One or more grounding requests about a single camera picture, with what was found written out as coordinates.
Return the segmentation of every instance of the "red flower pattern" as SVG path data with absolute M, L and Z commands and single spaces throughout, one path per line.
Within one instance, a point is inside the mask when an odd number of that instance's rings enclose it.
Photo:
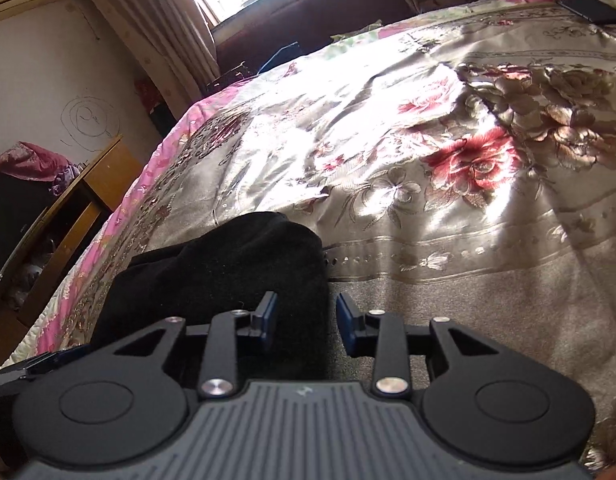
M 315 204 L 317 202 L 321 202 L 322 200 L 327 199 L 329 193 L 330 188 L 328 186 L 324 186 L 320 190 L 320 194 L 318 196 L 301 200 L 300 202 L 293 205 L 293 209 L 296 211 L 300 211 L 303 214 L 311 215 L 312 213 L 314 213 Z
M 509 182 L 523 166 L 514 138 L 499 126 L 453 140 L 421 160 L 432 170 L 432 188 L 426 190 L 428 210 L 460 196 L 473 206 L 484 207 L 488 194 Z
M 346 161 L 344 155 L 338 155 L 336 158 L 332 158 L 324 162 L 319 168 L 321 171 L 335 171 L 339 166 L 341 166 Z
M 288 70 L 286 70 L 286 73 L 282 76 L 282 78 L 288 77 L 289 75 L 294 75 L 298 72 L 299 70 L 297 70 L 297 62 L 293 61 L 290 65 L 288 65 Z

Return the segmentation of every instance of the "gray ribbed plate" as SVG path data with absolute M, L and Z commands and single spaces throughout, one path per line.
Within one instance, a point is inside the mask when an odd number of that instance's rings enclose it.
M 485 470 L 441 449 L 405 404 L 358 383 L 252 383 L 207 402 L 142 462 L 111 471 L 31 463 L 22 480 L 583 480 L 576 464 L 527 474 Z

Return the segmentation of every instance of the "pink rose print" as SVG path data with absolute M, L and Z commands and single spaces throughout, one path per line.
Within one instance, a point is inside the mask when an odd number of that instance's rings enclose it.
M 298 72 L 299 70 L 297 70 L 297 62 L 293 61 L 290 65 L 288 65 L 288 70 L 286 70 L 286 73 L 282 76 L 282 78 L 288 77 L 289 75 L 294 75 Z
M 320 194 L 318 196 L 314 196 L 312 198 L 307 198 L 305 200 L 301 200 L 300 202 L 297 202 L 296 204 L 293 205 L 293 209 L 305 215 L 311 215 L 312 213 L 314 213 L 314 207 L 316 203 L 326 200 L 329 194 L 330 194 L 330 187 L 329 186 L 322 187 L 322 190 L 320 190 Z
M 331 158 L 323 162 L 318 169 L 325 172 L 335 171 L 345 161 L 346 158 L 344 157 L 344 155 L 338 155 L 335 158 Z
M 312 153 L 310 154 L 310 156 L 325 156 L 328 153 L 330 153 L 332 150 L 334 150 L 334 147 L 331 143 L 329 142 L 320 142 L 317 147 L 312 150 Z
M 373 164 L 378 160 L 395 164 L 430 155 L 439 147 L 432 136 L 421 132 L 408 130 L 402 130 L 400 134 L 388 132 L 378 142 L 369 144 L 360 154 L 360 160 L 363 164 Z
M 445 77 L 422 88 L 418 88 L 415 97 L 399 105 L 399 113 L 416 116 L 433 114 L 438 108 L 454 101 L 458 86 L 456 83 L 457 81 L 452 81 L 449 77 Z
M 514 138 L 499 126 L 453 140 L 421 160 L 432 170 L 425 210 L 442 208 L 459 197 L 485 208 L 491 193 L 524 165 Z

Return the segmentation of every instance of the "dark red headboard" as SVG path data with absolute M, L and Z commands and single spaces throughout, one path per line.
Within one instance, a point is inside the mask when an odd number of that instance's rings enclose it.
M 260 13 L 225 40 L 217 34 L 217 60 L 222 72 L 242 61 L 256 72 L 278 49 L 293 41 L 308 54 L 331 43 L 332 35 L 359 30 L 376 20 L 387 25 L 410 16 L 405 0 L 291 0 L 266 16 Z

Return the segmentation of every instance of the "metal screw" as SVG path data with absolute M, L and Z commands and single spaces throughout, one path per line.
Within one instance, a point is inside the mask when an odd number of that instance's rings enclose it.
M 401 377 L 384 377 L 374 385 L 383 394 L 401 394 L 408 389 L 408 383 Z
M 225 379 L 208 379 L 201 385 L 202 391 L 213 397 L 227 395 L 232 392 L 233 388 L 234 386 L 232 386 L 232 383 L 229 383 Z

